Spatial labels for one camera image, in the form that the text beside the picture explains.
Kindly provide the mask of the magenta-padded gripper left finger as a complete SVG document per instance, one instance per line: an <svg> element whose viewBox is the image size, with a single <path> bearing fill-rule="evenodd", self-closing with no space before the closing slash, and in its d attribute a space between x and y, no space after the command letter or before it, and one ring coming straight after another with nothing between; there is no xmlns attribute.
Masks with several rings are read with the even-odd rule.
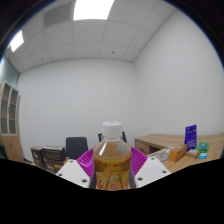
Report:
<svg viewBox="0 0 224 224"><path fill-rule="evenodd" d="M93 150L88 150L78 159L69 159L56 175L83 188L95 189Z"/></svg>

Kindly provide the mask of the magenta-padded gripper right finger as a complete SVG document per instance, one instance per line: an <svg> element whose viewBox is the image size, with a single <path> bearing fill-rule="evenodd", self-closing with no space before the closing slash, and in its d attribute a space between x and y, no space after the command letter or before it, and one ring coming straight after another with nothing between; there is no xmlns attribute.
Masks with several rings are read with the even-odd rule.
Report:
<svg viewBox="0 0 224 224"><path fill-rule="evenodd" d="M167 175L170 171L155 157L148 157L138 149L132 149L129 184L131 188L140 188Z"/></svg>

